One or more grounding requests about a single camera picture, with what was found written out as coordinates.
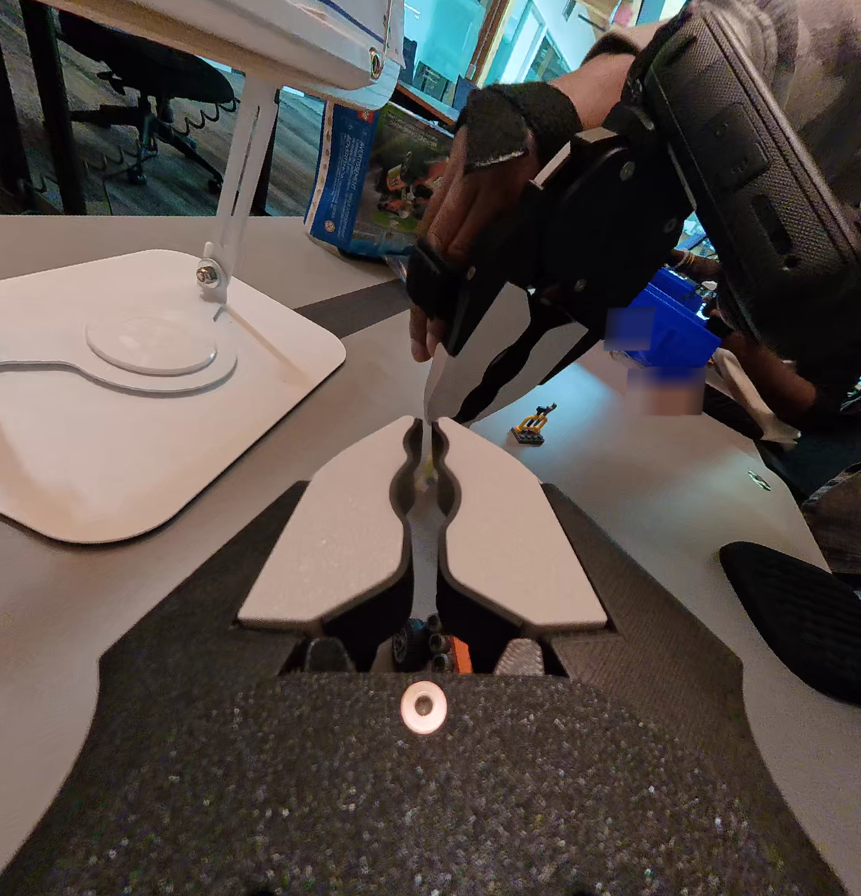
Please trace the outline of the black mesh office chair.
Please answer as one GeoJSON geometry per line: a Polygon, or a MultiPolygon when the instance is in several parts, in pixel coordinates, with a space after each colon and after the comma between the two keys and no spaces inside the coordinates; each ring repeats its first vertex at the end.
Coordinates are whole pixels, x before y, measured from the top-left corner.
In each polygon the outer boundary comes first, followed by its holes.
{"type": "Polygon", "coordinates": [[[828,571],[767,546],[719,551],[740,603],[777,658],[820,693],[861,706],[861,599],[828,571]]]}

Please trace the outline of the white booklet stand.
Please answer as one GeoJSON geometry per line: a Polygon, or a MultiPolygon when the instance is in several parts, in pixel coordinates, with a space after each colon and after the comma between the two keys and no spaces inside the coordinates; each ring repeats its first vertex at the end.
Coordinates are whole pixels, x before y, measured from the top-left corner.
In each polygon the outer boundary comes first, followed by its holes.
{"type": "Polygon", "coordinates": [[[343,364],[339,338],[234,276],[284,86],[391,98],[402,2],[54,2],[245,75],[199,256],[151,249],[0,280],[0,515],[106,544],[175,516],[343,364]]]}

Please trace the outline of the blue plastic bin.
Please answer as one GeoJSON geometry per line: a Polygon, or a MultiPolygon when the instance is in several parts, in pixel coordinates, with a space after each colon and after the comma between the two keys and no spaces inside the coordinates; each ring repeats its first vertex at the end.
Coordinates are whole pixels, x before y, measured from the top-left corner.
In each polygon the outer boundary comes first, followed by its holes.
{"type": "Polygon", "coordinates": [[[661,267],[627,308],[612,310],[605,350],[640,367],[703,369],[720,339],[706,328],[702,306],[691,280],[661,267]]]}

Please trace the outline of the blue lego set box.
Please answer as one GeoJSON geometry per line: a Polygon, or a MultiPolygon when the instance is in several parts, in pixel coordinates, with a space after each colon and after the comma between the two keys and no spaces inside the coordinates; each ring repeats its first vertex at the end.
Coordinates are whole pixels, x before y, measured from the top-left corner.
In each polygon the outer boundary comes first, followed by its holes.
{"type": "Polygon", "coordinates": [[[324,106],[315,183],[304,225],[325,248],[361,259],[413,249],[454,138],[392,103],[324,106]]]}

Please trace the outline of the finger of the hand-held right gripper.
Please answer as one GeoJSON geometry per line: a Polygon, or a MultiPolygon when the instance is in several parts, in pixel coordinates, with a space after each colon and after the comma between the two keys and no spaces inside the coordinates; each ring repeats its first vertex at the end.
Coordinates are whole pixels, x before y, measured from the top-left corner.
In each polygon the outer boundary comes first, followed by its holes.
{"type": "Polygon", "coordinates": [[[450,417],[454,393],[455,359],[439,343],[431,360],[424,391],[424,420],[433,423],[450,417]]]}
{"type": "Polygon", "coordinates": [[[450,417],[471,424],[532,392],[590,329],[506,286],[464,347],[450,357],[450,417]]]}

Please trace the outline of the orange lego race car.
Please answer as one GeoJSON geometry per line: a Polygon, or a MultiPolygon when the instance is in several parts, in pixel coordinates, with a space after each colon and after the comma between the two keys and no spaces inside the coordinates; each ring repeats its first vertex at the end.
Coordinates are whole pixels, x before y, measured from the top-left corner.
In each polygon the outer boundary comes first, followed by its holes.
{"type": "Polygon", "coordinates": [[[409,618],[392,635],[390,652],[397,673],[469,675],[474,671],[469,646],[447,630],[437,612],[424,619],[409,618]]]}

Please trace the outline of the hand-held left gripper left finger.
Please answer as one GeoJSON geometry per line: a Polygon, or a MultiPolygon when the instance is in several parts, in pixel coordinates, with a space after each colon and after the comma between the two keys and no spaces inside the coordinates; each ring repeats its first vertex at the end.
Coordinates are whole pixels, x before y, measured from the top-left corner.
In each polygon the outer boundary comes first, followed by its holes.
{"type": "Polygon", "coordinates": [[[379,596],[412,559],[419,420],[400,418],[326,462],[309,481],[238,622],[318,633],[379,596]]]}

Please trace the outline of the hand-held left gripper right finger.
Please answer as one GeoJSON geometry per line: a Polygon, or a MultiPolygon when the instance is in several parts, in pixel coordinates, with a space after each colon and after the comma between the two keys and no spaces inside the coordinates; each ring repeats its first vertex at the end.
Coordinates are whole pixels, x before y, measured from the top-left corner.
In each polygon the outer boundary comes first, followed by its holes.
{"type": "Polygon", "coordinates": [[[440,570],[457,592],[531,635],[607,626],[541,481],[513,454],[439,419],[437,497],[440,570]]]}

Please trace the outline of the person's right forearm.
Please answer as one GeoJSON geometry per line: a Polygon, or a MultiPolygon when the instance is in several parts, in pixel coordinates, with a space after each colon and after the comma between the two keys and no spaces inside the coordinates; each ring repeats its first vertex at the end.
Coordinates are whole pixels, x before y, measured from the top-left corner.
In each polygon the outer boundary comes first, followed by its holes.
{"type": "Polygon", "coordinates": [[[861,2],[685,2],[663,24],[616,28],[586,57],[642,61],[705,6],[719,14],[839,202],[861,222],[861,2]]]}

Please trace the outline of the person's right hand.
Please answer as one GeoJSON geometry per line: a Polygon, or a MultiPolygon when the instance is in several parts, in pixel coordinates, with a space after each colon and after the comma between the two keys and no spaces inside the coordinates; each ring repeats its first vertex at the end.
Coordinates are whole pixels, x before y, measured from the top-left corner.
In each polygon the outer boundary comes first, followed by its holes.
{"type": "MultiPolygon", "coordinates": [[[[620,100],[633,61],[630,54],[600,54],[551,87],[566,98],[583,129],[599,127],[620,100]]],[[[421,239],[458,270],[466,269],[483,231],[514,208],[544,166],[525,118],[518,154],[503,149],[501,135],[490,134],[492,163],[472,166],[469,147],[476,139],[469,124],[457,130],[443,184],[422,223],[421,239]]]]}

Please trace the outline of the small yellow lego piece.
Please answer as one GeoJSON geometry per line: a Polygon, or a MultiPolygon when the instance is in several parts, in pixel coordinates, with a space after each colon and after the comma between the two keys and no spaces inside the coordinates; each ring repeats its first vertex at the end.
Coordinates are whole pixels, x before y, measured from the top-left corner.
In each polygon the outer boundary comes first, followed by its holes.
{"type": "Polygon", "coordinates": [[[548,406],[539,406],[534,413],[526,417],[520,424],[512,427],[511,435],[514,436],[515,442],[525,446],[541,446],[544,444],[544,436],[542,430],[548,422],[549,415],[558,408],[556,402],[548,406]]]}

